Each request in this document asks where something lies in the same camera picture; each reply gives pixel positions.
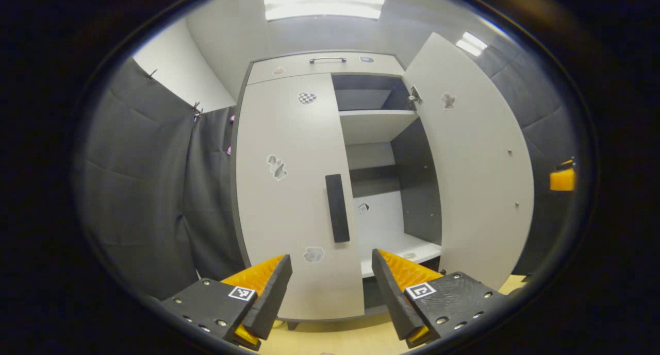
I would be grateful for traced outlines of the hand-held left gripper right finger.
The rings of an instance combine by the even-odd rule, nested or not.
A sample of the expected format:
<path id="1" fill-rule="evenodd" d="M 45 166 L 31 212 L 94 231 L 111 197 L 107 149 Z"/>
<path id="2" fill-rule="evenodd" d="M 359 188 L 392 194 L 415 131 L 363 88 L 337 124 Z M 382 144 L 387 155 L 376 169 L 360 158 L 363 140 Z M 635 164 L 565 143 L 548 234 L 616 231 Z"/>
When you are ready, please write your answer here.
<path id="1" fill-rule="evenodd" d="M 372 250 L 372 272 L 394 330 L 408 348 L 452 349 L 496 324 L 508 296 L 464 272 L 439 273 Z"/>

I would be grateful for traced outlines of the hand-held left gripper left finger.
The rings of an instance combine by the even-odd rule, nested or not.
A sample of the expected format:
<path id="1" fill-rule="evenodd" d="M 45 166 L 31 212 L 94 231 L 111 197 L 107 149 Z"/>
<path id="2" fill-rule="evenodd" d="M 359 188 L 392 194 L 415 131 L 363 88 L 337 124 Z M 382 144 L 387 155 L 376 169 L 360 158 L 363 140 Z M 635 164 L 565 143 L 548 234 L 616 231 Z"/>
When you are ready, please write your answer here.
<path id="1" fill-rule="evenodd" d="M 257 352 L 271 334 L 291 277 L 291 258 L 285 254 L 223 280 L 201 278 L 159 301 L 159 307 L 214 347 Z"/>

